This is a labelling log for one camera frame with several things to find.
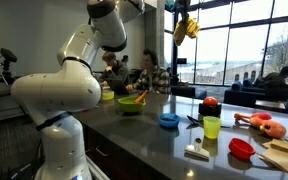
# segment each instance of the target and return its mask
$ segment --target gray countertop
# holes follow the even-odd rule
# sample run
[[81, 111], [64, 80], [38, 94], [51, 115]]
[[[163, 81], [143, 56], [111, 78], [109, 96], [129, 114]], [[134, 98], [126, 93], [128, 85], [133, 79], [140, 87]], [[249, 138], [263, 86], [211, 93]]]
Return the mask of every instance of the gray countertop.
[[[191, 122], [186, 118], [200, 118], [201, 100], [162, 94], [148, 94], [145, 99], [146, 107], [136, 115], [122, 113], [114, 99], [100, 102], [98, 108], [80, 113], [77, 118], [170, 179], [288, 179], [288, 173], [270, 168], [257, 155], [243, 162], [232, 156], [228, 148], [231, 139], [237, 137], [250, 143], [258, 153], [265, 150], [261, 144], [271, 139], [248, 126], [234, 125], [234, 113], [251, 115], [262, 110], [223, 104], [222, 124], [231, 128], [222, 128], [219, 138], [210, 141], [204, 138], [201, 127], [190, 128]], [[160, 127], [161, 113], [179, 115], [178, 128]], [[288, 114], [271, 114], [288, 130]], [[203, 148], [210, 152], [208, 161], [185, 153], [185, 146], [193, 144], [195, 138], [201, 138]]]

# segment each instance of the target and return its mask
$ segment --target large window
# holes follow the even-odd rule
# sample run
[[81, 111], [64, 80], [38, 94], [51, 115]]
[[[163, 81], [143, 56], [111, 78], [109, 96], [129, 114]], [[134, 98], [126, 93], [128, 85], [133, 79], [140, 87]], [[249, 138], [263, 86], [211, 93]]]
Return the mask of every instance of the large window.
[[201, 28], [218, 26], [229, 23], [230, 6], [201, 10], [199, 15], [199, 25]]
[[164, 59], [165, 66], [172, 66], [172, 56], [173, 56], [173, 27], [174, 18], [173, 13], [164, 11]]
[[257, 64], [263, 60], [267, 28], [268, 25], [231, 29], [225, 85], [234, 82], [235, 74], [243, 74], [244, 72], [251, 74], [253, 70], [259, 71], [261, 69], [261, 66]]
[[275, 0], [273, 17], [288, 16], [288, 0]]
[[251, 0], [233, 5], [232, 23], [270, 18], [273, 0]]
[[271, 26], [264, 76], [271, 72], [279, 72], [284, 66], [288, 66], [288, 22]]
[[182, 81], [231, 85], [247, 74], [254, 82], [288, 66], [288, 0], [191, 2], [207, 7], [191, 6], [200, 7], [189, 14], [201, 30], [176, 47], [177, 58], [187, 59], [177, 65]]
[[164, 58], [167, 67], [171, 67], [173, 53], [173, 34], [164, 32]]
[[[190, 12], [189, 16], [196, 18], [197, 11]], [[180, 81], [194, 83], [196, 38], [191, 39], [185, 36], [182, 44], [177, 49], [177, 58], [186, 58], [186, 64], [177, 65], [177, 74], [179, 74]]]
[[173, 14], [168, 11], [164, 11], [164, 29], [173, 31]]
[[195, 83], [222, 83], [227, 34], [228, 28], [199, 32]]

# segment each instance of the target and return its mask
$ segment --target red cup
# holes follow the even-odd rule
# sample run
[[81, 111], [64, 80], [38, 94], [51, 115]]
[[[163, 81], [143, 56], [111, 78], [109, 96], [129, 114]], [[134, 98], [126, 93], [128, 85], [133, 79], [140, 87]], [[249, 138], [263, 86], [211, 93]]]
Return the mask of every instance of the red cup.
[[242, 139], [233, 138], [228, 147], [234, 156], [242, 160], [249, 160], [255, 154], [254, 148]]

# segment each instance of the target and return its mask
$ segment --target scissors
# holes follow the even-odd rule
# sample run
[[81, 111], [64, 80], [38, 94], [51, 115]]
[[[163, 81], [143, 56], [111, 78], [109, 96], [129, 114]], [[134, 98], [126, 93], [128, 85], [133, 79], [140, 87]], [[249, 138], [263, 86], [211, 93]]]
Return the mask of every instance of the scissors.
[[[203, 120], [197, 120], [192, 118], [191, 116], [187, 116], [188, 120], [190, 120], [193, 124], [203, 127]], [[230, 126], [221, 126], [221, 128], [230, 128]]]

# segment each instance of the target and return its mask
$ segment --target cabinet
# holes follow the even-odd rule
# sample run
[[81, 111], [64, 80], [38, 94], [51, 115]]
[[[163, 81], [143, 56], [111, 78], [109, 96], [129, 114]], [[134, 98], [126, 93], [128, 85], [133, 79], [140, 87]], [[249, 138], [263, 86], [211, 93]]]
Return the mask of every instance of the cabinet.
[[83, 125], [86, 155], [110, 178], [169, 179], [93, 129]]

